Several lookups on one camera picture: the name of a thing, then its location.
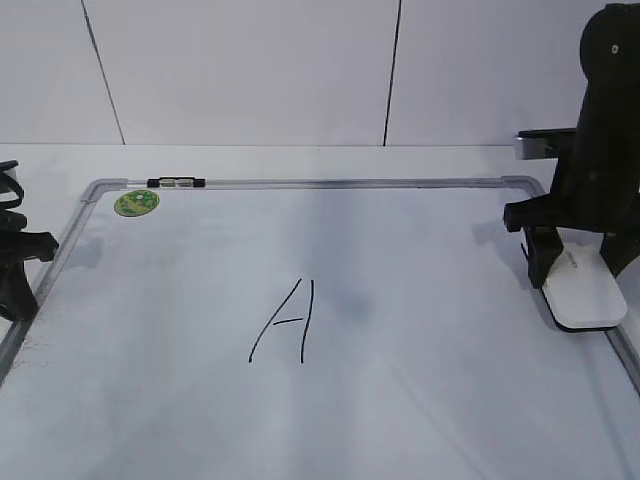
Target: black clamp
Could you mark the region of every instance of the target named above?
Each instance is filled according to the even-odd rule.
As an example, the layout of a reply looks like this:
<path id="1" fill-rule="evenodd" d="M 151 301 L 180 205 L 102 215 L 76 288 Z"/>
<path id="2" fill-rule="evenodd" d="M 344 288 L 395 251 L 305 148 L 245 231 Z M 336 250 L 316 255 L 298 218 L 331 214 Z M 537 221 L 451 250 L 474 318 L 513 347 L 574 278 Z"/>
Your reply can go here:
<path id="1" fill-rule="evenodd" d="M 561 152 L 570 149 L 576 137 L 575 128 L 555 130 L 522 130 L 514 139 L 516 158 L 558 158 Z"/>
<path id="2" fill-rule="evenodd" d="M 24 272 L 25 260 L 53 260 L 58 242 L 50 233 L 24 233 L 27 218 L 9 209 L 22 204 L 24 190 L 9 175 L 18 162 L 0 163 L 0 189 L 16 195 L 16 199 L 0 202 L 0 316 L 14 321 L 30 321 L 38 311 Z"/>
<path id="3" fill-rule="evenodd" d="M 204 178 L 196 177 L 160 177 L 150 178 L 147 180 L 147 188 L 160 187 L 191 187 L 204 188 L 207 182 Z"/>

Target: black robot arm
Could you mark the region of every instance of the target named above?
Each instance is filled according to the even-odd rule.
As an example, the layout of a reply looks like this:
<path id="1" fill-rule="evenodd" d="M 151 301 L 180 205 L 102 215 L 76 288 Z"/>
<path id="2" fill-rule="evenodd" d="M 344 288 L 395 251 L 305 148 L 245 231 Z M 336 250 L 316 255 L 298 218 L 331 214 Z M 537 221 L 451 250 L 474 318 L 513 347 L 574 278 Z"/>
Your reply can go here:
<path id="1" fill-rule="evenodd" d="M 0 201 L 0 316 L 15 321 L 30 321 L 38 303 L 24 272 L 24 262 L 38 258 L 50 262 L 58 242 L 50 233 L 25 233 L 27 218 L 9 209 L 20 206 L 24 190 L 9 174 L 18 162 L 0 163 L 0 191 L 13 192 L 15 199 Z"/>
<path id="2" fill-rule="evenodd" d="M 580 61 L 587 90 L 575 132 L 558 142 L 550 193 L 504 211 L 507 230 L 524 231 L 535 288 L 562 253 L 556 227 L 605 234 L 600 253 L 614 275 L 640 255 L 640 4 L 598 12 Z"/>

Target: white wall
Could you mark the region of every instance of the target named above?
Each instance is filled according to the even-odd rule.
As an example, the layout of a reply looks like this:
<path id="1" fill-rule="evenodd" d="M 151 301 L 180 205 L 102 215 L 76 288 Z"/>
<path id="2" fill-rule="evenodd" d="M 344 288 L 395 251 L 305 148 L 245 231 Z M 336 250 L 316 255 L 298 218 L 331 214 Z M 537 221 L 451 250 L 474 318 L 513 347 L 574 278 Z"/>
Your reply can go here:
<path id="1" fill-rule="evenodd" d="M 504 145 L 575 126 L 579 44 L 606 0 L 403 0 L 389 145 Z"/>
<path id="2" fill-rule="evenodd" d="M 79 0 L 0 1 L 0 143 L 120 143 Z"/>
<path id="3" fill-rule="evenodd" d="M 85 0 L 133 144 L 380 145 L 398 0 Z M 572 126 L 605 0 L 402 0 L 389 145 Z M 0 0 L 0 143 L 120 143 L 81 0 Z"/>
<path id="4" fill-rule="evenodd" d="M 127 143 L 382 143 L 397 0 L 86 6 Z"/>

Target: round sticker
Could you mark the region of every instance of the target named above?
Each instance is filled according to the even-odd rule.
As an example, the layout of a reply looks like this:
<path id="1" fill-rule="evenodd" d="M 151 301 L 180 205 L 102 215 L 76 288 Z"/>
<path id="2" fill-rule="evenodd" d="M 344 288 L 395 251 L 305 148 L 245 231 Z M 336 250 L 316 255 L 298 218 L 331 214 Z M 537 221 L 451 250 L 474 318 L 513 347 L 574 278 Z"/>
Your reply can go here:
<path id="1" fill-rule="evenodd" d="M 155 210 L 160 197 L 149 190 L 136 190 L 125 193 L 113 206 L 118 215 L 123 217 L 140 217 Z"/>

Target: whiteboard frame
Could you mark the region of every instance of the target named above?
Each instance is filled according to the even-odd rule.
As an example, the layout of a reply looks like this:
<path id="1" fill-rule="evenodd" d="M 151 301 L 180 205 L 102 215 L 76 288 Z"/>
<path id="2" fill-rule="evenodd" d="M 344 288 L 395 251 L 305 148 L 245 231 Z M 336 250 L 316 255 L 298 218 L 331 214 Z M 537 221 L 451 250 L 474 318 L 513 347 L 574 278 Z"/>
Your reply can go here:
<path id="1" fill-rule="evenodd" d="M 34 285 L 38 305 L 46 300 L 53 284 L 62 271 L 71 251 L 91 217 L 102 195 L 110 191 L 135 190 L 147 188 L 146 181 L 125 178 L 99 179 L 92 182 L 80 199 L 76 213 L 68 224 L 67 231 L 60 244 L 58 253 L 36 280 Z M 500 178 L 451 178 L 425 180 L 272 180 L 272 181 L 212 181 L 207 180 L 205 187 L 159 187 L 191 190 L 267 190 L 267 189 L 376 189 L 376 188 L 517 188 L 531 197 L 545 194 L 542 185 L 527 176 L 504 176 Z M 2 343 L 0 343 L 0 386 L 11 370 L 13 361 L 22 347 L 22 343 L 38 316 L 30 322 L 14 322 Z M 624 325 L 605 332 L 611 346 L 622 362 L 638 395 L 640 395 L 640 345 L 627 335 Z"/>

